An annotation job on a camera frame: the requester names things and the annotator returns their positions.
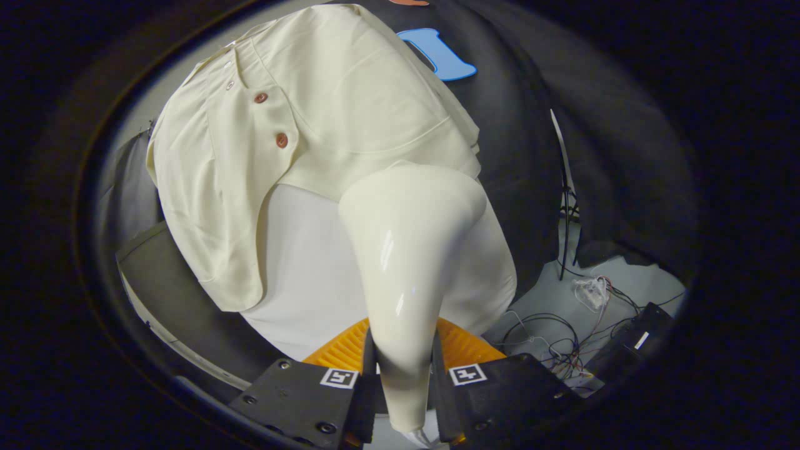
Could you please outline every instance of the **wire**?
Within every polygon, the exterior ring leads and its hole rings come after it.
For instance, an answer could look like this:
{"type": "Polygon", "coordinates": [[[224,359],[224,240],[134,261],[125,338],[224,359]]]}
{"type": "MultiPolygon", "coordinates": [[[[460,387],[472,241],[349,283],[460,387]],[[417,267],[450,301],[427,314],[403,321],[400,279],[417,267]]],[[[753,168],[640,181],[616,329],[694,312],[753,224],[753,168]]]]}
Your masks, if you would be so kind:
{"type": "Polygon", "coordinates": [[[578,207],[578,205],[573,205],[573,206],[571,206],[569,208],[568,207],[562,207],[559,211],[563,212],[564,214],[569,214],[570,212],[581,214],[581,211],[580,211],[580,208],[578,207]]]}
{"type": "Polygon", "coordinates": [[[565,271],[568,271],[572,275],[583,276],[583,277],[586,277],[586,278],[592,278],[591,275],[583,275],[583,274],[571,271],[570,269],[566,268],[561,261],[559,261],[557,259],[555,260],[555,262],[558,263],[559,266],[561,266],[561,269],[563,269],[565,271]]]}
{"type": "Polygon", "coordinates": [[[585,352],[581,352],[581,356],[586,355],[587,353],[600,352],[601,350],[602,350],[601,348],[594,348],[592,350],[586,350],[585,352]]]}
{"type": "Polygon", "coordinates": [[[572,374],[575,372],[576,369],[578,370],[578,373],[581,374],[580,376],[591,376],[591,377],[594,377],[594,374],[592,374],[590,372],[585,372],[583,370],[583,364],[580,364],[580,361],[578,361],[578,364],[576,364],[574,360],[570,359],[570,360],[567,361],[566,366],[564,368],[567,368],[568,370],[566,372],[564,372],[564,376],[562,378],[562,381],[563,380],[568,380],[570,378],[575,378],[575,377],[572,376],[572,374]]]}
{"type": "Polygon", "coordinates": [[[608,285],[611,287],[611,289],[614,289],[614,285],[611,284],[611,278],[609,278],[609,277],[607,277],[605,275],[600,275],[598,278],[604,279],[608,283],[608,285]]]}
{"type": "MultiPolygon", "coordinates": [[[[603,280],[603,291],[605,291],[607,288],[608,288],[608,282],[603,280]]],[[[594,324],[594,327],[592,328],[592,331],[589,333],[589,335],[593,335],[594,332],[598,329],[600,322],[602,322],[602,317],[606,314],[606,309],[608,309],[609,300],[610,299],[606,298],[605,301],[603,302],[602,310],[600,310],[600,315],[598,316],[598,321],[594,324]]]]}
{"type": "Polygon", "coordinates": [[[622,300],[625,303],[628,303],[634,309],[636,315],[638,315],[639,312],[641,312],[641,307],[637,305],[636,302],[634,302],[633,299],[631,299],[625,292],[620,291],[616,287],[612,287],[610,290],[611,294],[613,294],[615,297],[617,297],[618,299],[622,300]]]}
{"type": "Polygon", "coordinates": [[[609,336],[611,339],[613,339],[613,338],[614,338],[614,332],[615,332],[615,331],[617,331],[617,327],[618,327],[618,326],[619,326],[621,323],[622,323],[622,322],[617,322],[617,324],[616,324],[616,325],[614,325],[614,327],[613,327],[613,328],[611,328],[611,333],[609,333],[609,335],[608,335],[608,336],[609,336]]]}
{"type": "Polygon", "coordinates": [[[552,312],[539,312],[537,314],[531,314],[531,315],[526,316],[524,319],[520,320],[520,323],[515,324],[513,327],[509,328],[508,331],[506,331],[506,334],[503,336],[501,342],[505,343],[508,340],[508,337],[511,334],[511,332],[516,327],[518,327],[520,325],[525,327],[525,323],[526,322],[532,322],[534,320],[555,320],[557,322],[563,323],[566,327],[568,327],[570,329],[570,331],[572,331],[572,335],[574,337],[573,348],[577,348],[578,333],[575,331],[575,328],[573,328],[572,325],[569,322],[566,321],[566,319],[564,319],[560,315],[553,314],[552,312]]]}
{"type": "Polygon", "coordinates": [[[678,294],[678,295],[676,295],[675,297],[673,297],[673,298],[671,298],[671,299],[667,300],[667,301],[666,301],[666,302],[664,302],[664,303],[656,303],[656,304],[655,304],[655,306],[662,306],[662,305],[666,305],[667,303],[671,302],[672,300],[675,300],[675,299],[677,299],[678,297],[680,297],[681,295],[684,295],[684,294],[686,294],[686,291],[683,291],[683,292],[681,292],[680,294],[678,294]]]}
{"type": "MultiPolygon", "coordinates": [[[[561,213],[558,215],[561,219],[566,219],[566,215],[564,214],[564,208],[561,208],[561,213]]],[[[570,222],[580,224],[581,217],[579,215],[572,215],[570,214],[570,222]]]]}
{"type": "Polygon", "coordinates": [[[589,342],[581,343],[581,348],[584,348],[584,347],[590,346],[590,345],[592,345],[594,343],[600,342],[601,340],[604,340],[608,336],[609,335],[604,335],[604,336],[598,337],[597,339],[592,339],[589,342]]]}
{"type": "MultiPolygon", "coordinates": [[[[569,192],[570,187],[566,184],[566,169],[564,168],[564,158],[562,158],[562,171],[564,172],[564,206],[566,210],[570,210],[570,196],[567,194],[569,192]]],[[[570,241],[570,215],[566,215],[566,220],[564,221],[564,261],[561,264],[561,275],[558,276],[558,281],[564,279],[564,270],[566,269],[566,246],[570,241]]]]}
{"type": "Polygon", "coordinates": [[[563,357],[564,357],[564,355],[562,355],[561,353],[559,353],[559,352],[558,352],[558,350],[556,350],[556,349],[554,349],[554,348],[553,348],[553,346],[554,346],[555,344],[558,344],[559,342],[561,342],[561,341],[563,341],[563,340],[569,340],[569,341],[571,341],[571,342],[572,342],[572,348],[573,348],[573,351],[574,351],[574,349],[575,349],[575,342],[574,342],[574,341],[573,341],[571,338],[562,338],[562,339],[560,339],[560,340],[557,340],[557,341],[555,341],[555,342],[553,342],[552,344],[550,344],[550,345],[548,345],[548,346],[547,346],[547,352],[548,352],[548,353],[550,353],[551,359],[555,359],[555,358],[563,358],[563,357]]]}
{"type": "MultiPolygon", "coordinates": [[[[564,364],[563,361],[561,363],[556,364],[555,367],[558,367],[558,366],[560,366],[562,364],[564,364]]],[[[561,371],[564,371],[564,375],[562,376],[561,381],[568,380],[572,376],[572,372],[574,371],[574,368],[572,367],[572,355],[567,356],[566,357],[566,365],[564,367],[558,369],[554,373],[555,374],[559,374],[561,371]]]]}
{"type": "MultiPolygon", "coordinates": [[[[563,340],[572,340],[572,338],[562,338],[560,340],[557,340],[557,341],[553,342],[550,346],[553,347],[555,344],[558,344],[559,342],[561,342],[563,340]]],[[[556,360],[556,359],[558,359],[560,357],[563,357],[563,355],[561,355],[560,353],[558,354],[558,356],[553,356],[552,352],[550,352],[550,356],[551,356],[550,358],[548,358],[546,360],[540,360],[539,362],[540,363],[545,363],[547,361],[556,360]]]]}
{"type": "Polygon", "coordinates": [[[553,348],[553,346],[552,346],[552,345],[551,345],[549,342],[547,342],[547,340],[546,340],[545,338],[543,338],[543,337],[541,337],[541,336],[534,336],[534,335],[531,335],[531,334],[528,332],[528,329],[527,329],[527,328],[525,328],[525,323],[524,323],[524,322],[522,322],[522,319],[520,319],[520,318],[519,318],[519,314],[517,314],[517,312],[516,312],[516,311],[514,311],[513,309],[510,309],[510,310],[508,310],[508,311],[504,312],[504,313],[503,313],[503,315],[506,315],[506,314],[508,314],[509,312],[513,312],[513,313],[514,313],[514,315],[516,315],[516,316],[517,316],[517,320],[519,321],[519,324],[520,324],[520,325],[522,325],[522,329],[523,329],[523,330],[525,330],[525,333],[528,335],[528,339],[527,339],[527,340],[523,340],[522,342],[513,342],[513,343],[509,343],[509,344],[507,344],[505,341],[503,341],[503,342],[502,342],[502,343],[500,343],[500,344],[494,344],[494,345],[518,345],[518,344],[524,344],[524,343],[526,343],[526,342],[534,342],[535,340],[537,340],[537,339],[540,339],[540,340],[543,340],[543,341],[545,342],[545,344],[547,344],[547,348],[548,348],[548,350],[551,350],[552,352],[556,352],[555,350],[553,350],[553,349],[552,349],[552,348],[553,348]]]}
{"type": "Polygon", "coordinates": [[[597,314],[598,312],[600,313],[600,318],[598,318],[598,323],[599,323],[599,320],[602,320],[602,313],[603,313],[602,309],[604,309],[605,306],[606,306],[606,303],[608,303],[609,295],[608,295],[608,292],[606,292],[606,291],[609,290],[608,289],[608,285],[609,285],[609,280],[606,277],[598,277],[596,279],[588,279],[588,280],[578,280],[578,279],[576,279],[573,282],[573,291],[572,291],[572,293],[575,295],[575,299],[578,302],[580,302],[580,304],[585,306],[586,309],[588,309],[592,313],[594,313],[594,314],[597,314]],[[600,294],[600,301],[602,302],[601,311],[597,311],[595,309],[594,305],[589,305],[578,294],[578,288],[579,287],[581,288],[581,291],[583,291],[584,293],[587,293],[586,286],[594,287],[596,289],[599,289],[599,291],[601,292],[601,294],[600,294]]]}
{"type": "Polygon", "coordinates": [[[622,323],[622,322],[625,322],[626,320],[632,320],[632,319],[633,319],[633,317],[626,317],[625,319],[622,319],[622,320],[620,320],[620,321],[619,321],[619,322],[617,322],[617,323],[614,323],[614,324],[612,324],[612,325],[609,325],[608,327],[605,327],[605,328],[603,328],[602,330],[598,331],[598,332],[597,332],[597,333],[595,333],[595,334],[599,335],[600,333],[606,332],[606,331],[608,331],[610,328],[616,327],[617,325],[619,325],[619,324],[620,324],[620,323],[622,323]]]}

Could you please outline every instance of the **gray floor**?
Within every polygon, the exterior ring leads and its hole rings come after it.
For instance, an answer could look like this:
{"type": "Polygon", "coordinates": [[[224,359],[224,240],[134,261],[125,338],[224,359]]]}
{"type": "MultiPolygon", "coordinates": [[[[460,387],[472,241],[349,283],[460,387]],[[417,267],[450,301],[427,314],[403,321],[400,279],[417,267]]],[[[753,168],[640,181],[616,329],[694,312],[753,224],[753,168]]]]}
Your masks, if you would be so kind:
{"type": "MultiPolygon", "coordinates": [[[[158,117],[166,100],[170,97],[172,92],[178,88],[197,62],[244,34],[252,26],[320,3],[323,2],[315,0],[292,0],[276,6],[265,7],[257,14],[249,16],[228,27],[220,34],[211,38],[209,42],[199,46],[182,61],[166,69],[159,80],[132,106],[123,119],[122,125],[111,143],[111,148],[120,147],[127,139],[136,135],[140,130],[146,129],[149,121],[158,117]]],[[[578,230],[579,226],[573,224],[570,227],[570,236],[577,237],[578,230]]],[[[563,226],[560,232],[563,239],[563,226]]],[[[571,267],[569,262],[572,261],[576,244],[576,238],[570,239],[569,249],[567,250],[568,268],[570,270],[583,274],[605,275],[609,277],[615,287],[624,291],[639,305],[644,306],[648,301],[654,303],[663,302],[674,295],[680,294],[684,290],[684,287],[673,276],[662,271],[657,266],[628,266],[621,258],[612,259],[597,267],[571,267]]],[[[516,311],[520,317],[525,317],[526,315],[537,312],[552,312],[558,314],[570,322],[578,333],[578,338],[583,339],[597,323],[598,315],[576,300],[572,292],[572,280],[577,277],[567,273],[563,281],[558,281],[558,272],[559,266],[557,263],[552,262],[547,264],[536,287],[515,303],[512,309],[516,311]]],[[[675,312],[681,307],[681,304],[682,298],[668,303],[663,308],[674,316],[675,312]]],[[[602,322],[598,325],[597,329],[602,330],[612,323],[632,315],[633,310],[630,306],[618,299],[612,298],[608,304],[602,322]]],[[[505,334],[506,330],[514,326],[515,323],[517,323],[517,317],[514,316],[514,314],[506,314],[484,335],[484,337],[491,343],[497,343],[505,334]]],[[[526,325],[526,330],[530,335],[537,336],[541,339],[535,339],[532,342],[525,342],[523,344],[508,345],[505,351],[510,354],[528,352],[538,358],[542,354],[546,354],[548,347],[546,342],[553,343],[570,336],[568,330],[563,325],[549,320],[538,320],[528,323],[526,325]]],[[[509,339],[509,341],[520,342],[526,340],[527,337],[526,331],[518,327],[518,330],[510,336],[511,339],[509,339]]],[[[589,352],[590,350],[600,348],[606,340],[607,338],[587,345],[585,348],[585,352],[587,353],[584,353],[582,357],[583,362],[588,362],[594,354],[589,352]]],[[[554,349],[559,352],[568,352],[569,347],[570,343],[566,341],[554,345],[554,349]]],[[[572,386],[584,385],[592,388],[597,387],[597,381],[588,377],[579,376],[577,371],[575,372],[575,377],[567,380],[567,383],[572,386]]],[[[586,395],[588,392],[590,391],[581,390],[583,395],[586,395]]],[[[432,438],[436,437],[438,434],[436,431],[435,416],[432,413],[428,415],[425,430],[428,436],[432,438]]],[[[374,441],[372,444],[365,445],[365,448],[412,450],[414,446],[392,430],[387,419],[378,418],[374,427],[374,441]]]]}

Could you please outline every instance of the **black cable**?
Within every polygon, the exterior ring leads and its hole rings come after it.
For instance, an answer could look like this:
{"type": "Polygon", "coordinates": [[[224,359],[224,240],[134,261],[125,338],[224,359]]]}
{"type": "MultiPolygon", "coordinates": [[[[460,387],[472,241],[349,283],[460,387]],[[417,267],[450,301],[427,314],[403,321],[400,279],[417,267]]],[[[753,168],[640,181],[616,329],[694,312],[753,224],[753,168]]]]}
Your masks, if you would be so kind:
{"type": "Polygon", "coordinates": [[[616,287],[612,287],[611,294],[623,302],[628,303],[634,309],[636,315],[639,315],[641,307],[637,305],[636,302],[634,302],[633,299],[631,299],[625,292],[620,291],[616,287]]]}
{"type": "MultiPolygon", "coordinates": [[[[566,185],[566,169],[564,169],[564,206],[566,210],[570,210],[570,196],[567,194],[569,192],[569,188],[566,185]]],[[[558,276],[558,281],[564,279],[564,270],[566,269],[566,246],[570,241],[570,215],[566,215],[566,220],[564,221],[564,261],[561,264],[561,275],[558,276]]]]}
{"type": "Polygon", "coordinates": [[[600,333],[600,331],[596,331],[596,332],[594,332],[594,333],[592,333],[592,334],[588,335],[587,337],[583,338],[583,340],[580,342],[580,344],[578,344],[578,348],[581,348],[581,347],[583,347],[583,344],[585,344],[585,343],[586,343],[586,341],[587,341],[587,340],[589,340],[589,338],[590,338],[590,337],[592,337],[592,336],[594,336],[594,335],[597,335],[597,334],[599,334],[599,333],[600,333]]]}
{"type": "Polygon", "coordinates": [[[581,249],[581,241],[583,239],[583,227],[578,229],[578,245],[575,246],[575,257],[572,259],[572,267],[575,267],[575,263],[578,261],[578,251],[581,249]]]}
{"type": "Polygon", "coordinates": [[[558,161],[561,163],[561,181],[562,181],[561,186],[562,186],[562,191],[563,191],[563,194],[564,194],[564,207],[566,208],[566,211],[567,211],[566,221],[565,221],[566,225],[564,226],[564,264],[561,265],[561,267],[562,267],[561,275],[558,276],[558,280],[561,281],[562,279],[564,279],[564,269],[566,269],[566,245],[570,241],[570,215],[569,215],[569,212],[570,212],[570,195],[569,195],[569,191],[571,191],[571,189],[570,189],[569,181],[566,178],[566,161],[564,160],[564,152],[561,151],[559,153],[560,153],[560,156],[561,156],[561,158],[558,159],[558,161]]]}
{"type": "Polygon", "coordinates": [[[566,362],[566,370],[564,371],[564,376],[561,378],[561,381],[566,381],[572,376],[572,369],[572,360],[570,359],[566,362]]]}
{"type": "Polygon", "coordinates": [[[577,357],[577,358],[575,358],[575,360],[576,360],[576,361],[578,361],[578,365],[579,365],[579,366],[581,366],[581,369],[580,369],[580,370],[583,370],[583,368],[584,368],[586,365],[583,363],[583,360],[581,360],[581,354],[580,354],[580,353],[578,353],[578,357],[577,357]]]}
{"type": "Polygon", "coordinates": [[[619,325],[620,323],[622,323],[622,322],[625,322],[626,320],[632,320],[632,319],[635,319],[635,318],[634,318],[634,317],[626,317],[625,319],[622,319],[622,320],[620,320],[620,321],[619,321],[619,322],[617,322],[617,323],[611,324],[611,325],[609,325],[608,327],[605,327],[605,328],[603,328],[602,330],[600,330],[600,331],[597,331],[597,332],[596,332],[596,333],[594,333],[594,334],[595,334],[595,335],[599,335],[600,333],[604,333],[604,332],[608,331],[608,330],[609,330],[609,328],[616,327],[616,326],[617,326],[617,325],[619,325]]]}
{"type": "MultiPolygon", "coordinates": [[[[566,221],[566,215],[564,215],[564,213],[561,213],[561,214],[559,214],[559,215],[558,215],[558,218],[559,218],[559,219],[564,219],[564,220],[566,221]]],[[[578,224],[580,224],[580,222],[581,222],[581,218],[580,218],[580,217],[577,217],[577,216],[574,216],[574,215],[570,215],[570,222],[571,222],[571,223],[578,223],[578,224]]]]}
{"type": "Polygon", "coordinates": [[[595,344],[595,343],[597,343],[597,342],[600,342],[601,340],[604,340],[604,339],[605,339],[605,338],[607,338],[608,336],[609,336],[609,335],[604,335],[604,336],[600,336],[600,337],[598,337],[598,338],[596,338],[596,339],[592,339],[591,341],[589,341],[589,342],[587,342],[587,343],[585,343],[585,344],[582,344],[582,345],[581,345],[581,349],[583,349],[583,347],[584,347],[585,345],[593,345],[593,344],[595,344]]]}
{"type": "Polygon", "coordinates": [[[678,294],[678,295],[676,295],[675,297],[673,297],[673,298],[671,298],[671,299],[667,300],[667,301],[666,301],[666,302],[664,302],[664,303],[656,303],[656,304],[655,304],[655,306],[663,306],[663,305],[666,305],[667,303],[671,302],[672,300],[675,300],[675,299],[677,299],[678,297],[680,297],[681,295],[684,295],[684,294],[686,294],[686,291],[683,291],[683,292],[681,292],[680,294],[678,294]]]}
{"type": "Polygon", "coordinates": [[[574,206],[571,206],[569,208],[564,206],[564,207],[561,207],[561,209],[559,209],[559,211],[561,211],[561,212],[575,212],[575,213],[581,214],[581,212],[579,211],[578,205],[574,205],[574,206]]]}
{"type": "Polygon", "coordinates": [[[583,275],[583,274],[580,274],[580,273],[577,273],[577,272],[573,272],[573,271],[571,271],[570,269],[568,269],[568,268],[564,267],[564,264],[563,264],[561,261],[557,260],[557,259],[555,260],[555,262],[556,262],[556,263],[558,263],[558,265],[559,265],[559,266],[561,266],[561,269],[562,269],[562,271],[568,271],[568,272],[569,272],[569,273],[571,273],[572,275],[577,275],[577,276],[582,276],[582,277],[588,277],[588,278],[591,278],[591,275],[583,275]]]}
{"type": "Polygon", "coordinates": [[[611,339],[614,338],[614,332],[617,331],[617,327],[619,326],[620,323],[622,323],[622,321],[617,322],[617,324],[614,325],[613,328],[611,328],[611,333],[609,333],[609,335],[608,335],[611,339]]]}
{"type": "Polygon", "coordinates": [[[534,320],[555,320],[556,322],[563,323],[566,327],[568,327],[570,329],[570,331],[572,331],[572,335],[574,337],[574,339],[573,339],[573,351],[578,348],[578,333],[575,331],[575,328],[572,326],[571,323],[567,322],[566,319],[564,319],[560,315],[553,314],[552,312],[539,312],[537,314],[531,314],[531,315],[526,316],[520,322],[515,323],[513,327],[509,328],[509,330],[506,331],[506,334],[503,336],[503,338],[502,338],[502,340],[500,342],[503,345],[505,345],[506,341],[508,340],[508,338],[509,338],[509,336],[511,334],[511,332],[514,331],[514,329],[516,327],[519,327],[520,325],[523,325],[523,328],[524,328],[524,323],[533,322],[534,320]],[[553,317],[539,317],[540,315],[544,315],[544,316],[552,315],[553,317]]]}
{"type": "Polygon", "coordinates": [[[563,340],[569,340],[569,341],[572,341],[572,348],[573,348],[573,349],[575,349],[575,347],[576,347],[576,346],[575,346],[575,342],[572,340],[572,338],[562,338],[562,339],[560,339],[560,340],[557,340],[557,341],[553,342],[553,343],[552,343],[552,344],[550,344],[550,346],[547,348],[547,351],[550,353],[550,358],[547,358],[546,360],[541,360],[541,361],[539,361],[539,362],[540,362],[540,363],[545,363],[545,362],[547,362],[547,361],[556,360],[556,359],[558,359],[558,358],[563,358],[563,357],[564,357],[564,355],[560,355],[560,354],[559,354],[559,355],[554,355],[554,354],[553,354],[553,352],[555,352],[555,350],[553,350],[553,347],[555,346],[555,344],[558,344],[559,342],[561,342],[561,341],[563,341],[563,340]]]}

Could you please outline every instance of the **white cloth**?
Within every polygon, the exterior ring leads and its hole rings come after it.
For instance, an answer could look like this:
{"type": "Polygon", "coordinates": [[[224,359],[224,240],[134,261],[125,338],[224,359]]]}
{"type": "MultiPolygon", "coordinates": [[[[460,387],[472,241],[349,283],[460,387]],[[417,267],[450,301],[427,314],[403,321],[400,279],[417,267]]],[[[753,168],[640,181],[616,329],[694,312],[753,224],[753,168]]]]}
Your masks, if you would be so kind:
{"type": "MultiPolygon", "coordinates": [[[[470,116],[362,6],[312,6],[234,42],[170,96],[146,163],[178,248],[221,310],[244,311],[265,286],[285,283],[263,278],[269,271],[259,267],[256,243],[259,212],[276,184],[336,202],[351,183],[398,159],[477,177],[470,116]]],[[[310,269],[298,270],[314,282],[310,269]]]]}
{"type": "MultiPolygon", "coordinates": [[[[303,360],[358,321],[366,305],[338,205],[292,186],[275,188],[264,223],[267,284],[242,316],[278,350],[303,360]]],[[[489,204],[466,238],[440,316],[475,335],[508,308],[517,287],[511,253],[489,204]]]]}

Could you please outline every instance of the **black fabric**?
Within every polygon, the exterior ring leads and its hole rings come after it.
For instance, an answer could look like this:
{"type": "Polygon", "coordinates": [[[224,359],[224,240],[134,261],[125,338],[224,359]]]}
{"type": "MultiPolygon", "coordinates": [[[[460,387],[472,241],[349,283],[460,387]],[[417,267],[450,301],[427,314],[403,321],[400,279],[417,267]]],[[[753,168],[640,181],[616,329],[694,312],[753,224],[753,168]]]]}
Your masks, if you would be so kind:
{"type": "Polygon", "coordinates": [[[96,188],[94,229],[98,246],[106,249],[105,259],[114,261],[114,252],[164,220],[158,193],[145,168],[147,143],[152,127],[140,132],[105,158],[96,188]]]}
{"type": "Polygon", "coordinates": [[[176,340],[213,365],[253,383],[286,357],[239,314],[226,314],[203,291],[166,222],[117,252],[119,271],[153,317],[176,340]]]}
{"type": "Polygon", "coordinates": [[[682,133],[633,77],[576,34],[506,2],[458,2],[518,36],[542,73],[578,194],[580,265],[623,255],[690,283],[699,210],[694,150],[682,133]]]}

